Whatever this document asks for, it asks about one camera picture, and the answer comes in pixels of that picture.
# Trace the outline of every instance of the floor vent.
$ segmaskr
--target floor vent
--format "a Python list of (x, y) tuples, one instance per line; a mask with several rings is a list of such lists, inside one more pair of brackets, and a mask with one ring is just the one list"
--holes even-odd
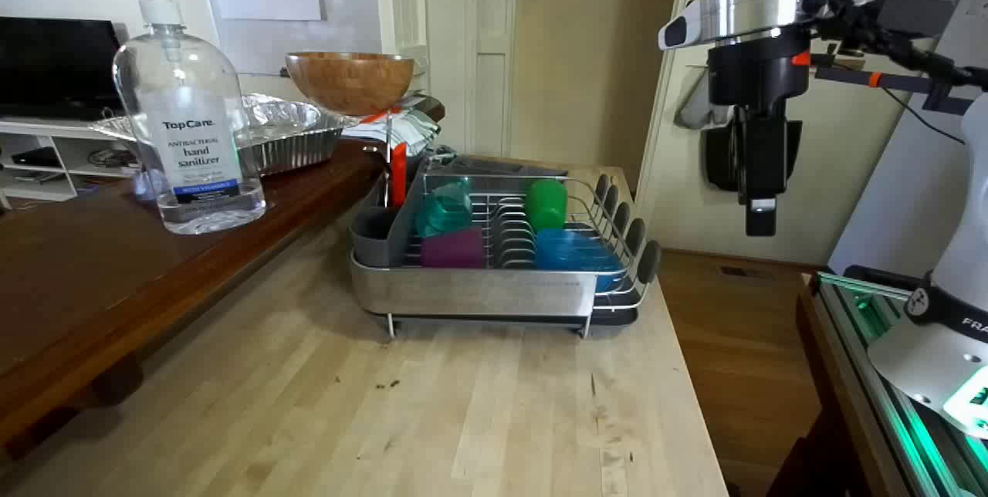
[(735, 268), (731, 265), (720, 265), (717, 269), (720, 269), (721, 275), (732, 276), (732, 278), (775, 279), (772, 273), (762, 271), (762, 269)]

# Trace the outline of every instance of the butcher block counter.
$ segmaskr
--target butcher block counter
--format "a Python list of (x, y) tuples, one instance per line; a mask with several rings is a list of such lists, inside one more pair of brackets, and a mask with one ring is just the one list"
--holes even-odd
[[(561, 167), (629, 194), (620, 170)], [(148, 350), (133, 395), (0, 494), (726, 496), (657, 282), (635, 324), (588, 339), (406, 322), (392, 340), (352, 296), (350, 216)]]

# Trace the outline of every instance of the stainless steel dish rack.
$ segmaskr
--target stainless steel dish rack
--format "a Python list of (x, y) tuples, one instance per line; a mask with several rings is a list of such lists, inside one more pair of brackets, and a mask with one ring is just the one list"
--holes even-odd
[[(364, 209), (352, 227), (354, 253), (350, 255), (357, 302), (364, 310), (384, 319), (388, 334), (396, 322), (407, 319), (489, 320), (547, 323), (569, 326), (587, 336), (590, 325), (628, 325), (638, 318), (638, 305), (655, 279), (661, 250), (656, 241), (642, 248), (645, 222), (631, 219), (631, 206), (618, 205), (618, 188), (606, 176), (597, 187), (552, 174), (466, 174), (452, 169), (435, 170), (424, 164), (405, 205), (385, 238), (382, 248), (400, 248), (389, 259), (368, 250), (361, 236), (361, 215), (379, 215), (367, 196)], [(412, 219), (426, 194), (467, 178), (472, 199), (472, 221), (481, 227), (484, 269), (423, 268), (422, 239), (414, 233)], [(607, 244), (621, 260), (608, 272), (546, 271), (534, 264), (534, 233), (526, 219), (525, 193), (541, 178), (564, 183), (569, 195), (566, 230), (578, 231)], [(387, 262), (384, 266), (367, 262)], [(611, 279), (597, 291), (597, 279)]]

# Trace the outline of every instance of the aluminum foil pan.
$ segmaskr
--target aluminum foil pan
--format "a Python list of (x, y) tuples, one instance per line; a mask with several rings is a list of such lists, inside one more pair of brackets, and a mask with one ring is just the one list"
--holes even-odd
[[(262, 93), (248, 93), (243, 103), (247, 124), (234, 132), (234, 140), (237, 147), (254, 153), (262, 177), (328, 160), (343, 130), (336, 117), (309, 103), (286, 102)], [(106, 118), (90, 128), (124, 142), (137, 142), (128, 117)]]

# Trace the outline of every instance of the hand sanitizer bottle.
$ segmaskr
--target hand sanitizer bottle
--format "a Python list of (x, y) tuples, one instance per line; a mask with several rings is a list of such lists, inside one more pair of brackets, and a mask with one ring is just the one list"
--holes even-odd
[(253, 153), (235, 142), (247, 115), (233, 65), (184, 33), (177, 2), (140, 0), (140, 10), (151, 33), (120, 47), (113, 79), (166, 229), (207, 233), (264, 215)]

